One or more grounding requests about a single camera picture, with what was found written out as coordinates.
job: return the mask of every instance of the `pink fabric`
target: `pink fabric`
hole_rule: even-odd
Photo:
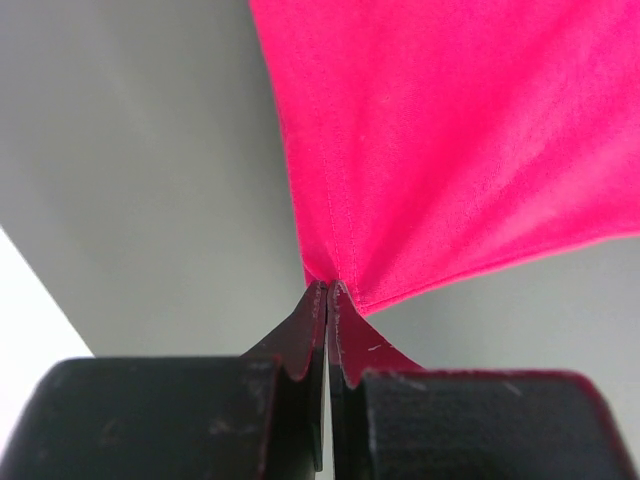
[[[636,0],[251,0],[308,279],[367,314],[640,232]]]

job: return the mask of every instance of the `gray wall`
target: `gray wall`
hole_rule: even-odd
[[[290,311],[301,267],[245,2],[5,0],[0,66],[0,223],[94,353],[237,353]],[[430,367],[584,371],[638,456],[639,280],[640,242],[616,241],[371,321]]]

